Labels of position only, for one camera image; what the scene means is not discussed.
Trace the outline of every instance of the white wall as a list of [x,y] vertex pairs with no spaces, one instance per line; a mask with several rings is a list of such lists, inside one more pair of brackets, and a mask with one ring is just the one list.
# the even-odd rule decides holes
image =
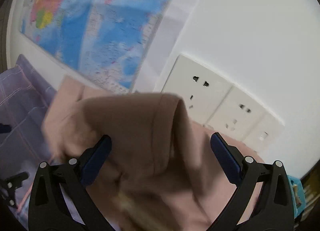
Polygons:
[[316,0],[200,0],[155,87],[184,53],[260,99],[285,122],[260,153],[302,177],[320,158],[320,6]]

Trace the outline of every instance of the wall socket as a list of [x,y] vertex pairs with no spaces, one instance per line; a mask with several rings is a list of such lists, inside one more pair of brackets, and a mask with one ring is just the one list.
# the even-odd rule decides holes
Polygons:
[[163,92],[181,96],[189,117],[261,151],[283,131],[271,115],[244,91],[205,66],[180,55]]
[[208,121],[208,126],[238,141],[243,141],[266,110],[252,97],[233,87]]
[[204,124],[217,109],[232,84],[205,66],[180,55],[163,88],[163,92],[181,96],[188,115]]

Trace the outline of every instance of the world map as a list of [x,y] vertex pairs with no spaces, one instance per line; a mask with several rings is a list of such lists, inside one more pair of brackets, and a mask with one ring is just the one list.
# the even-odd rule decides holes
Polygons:
[[25,0],[20,32],[98,86],[129,92],[169,0]]

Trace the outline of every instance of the pink towel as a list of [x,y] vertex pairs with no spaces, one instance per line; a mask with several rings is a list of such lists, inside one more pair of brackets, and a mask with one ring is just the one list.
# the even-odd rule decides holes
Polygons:
[[[111,154],[87,192],[123,230],[206,230],[236,189],[210,149],[213,131],[190,122],[174,95],[112,96],[67,77],[43,132],[61,160],[80,156],[103,134],[111,137]],[[262,161],[243,143],[225,140]],[[241,222],[249,218],[260,188]]]

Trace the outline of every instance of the plaid fabric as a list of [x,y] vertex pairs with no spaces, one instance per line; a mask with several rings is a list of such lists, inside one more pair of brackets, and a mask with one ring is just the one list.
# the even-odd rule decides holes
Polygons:
[[25,227],[36,170],[41,162],[52,162],[41,124],[55,92],[23,55],[14,68],[0,74],[0,122],[12,127],[10,133],[0,134],[0,178],[29,173],[30,177],[16,190],[18,209],[12,210]]

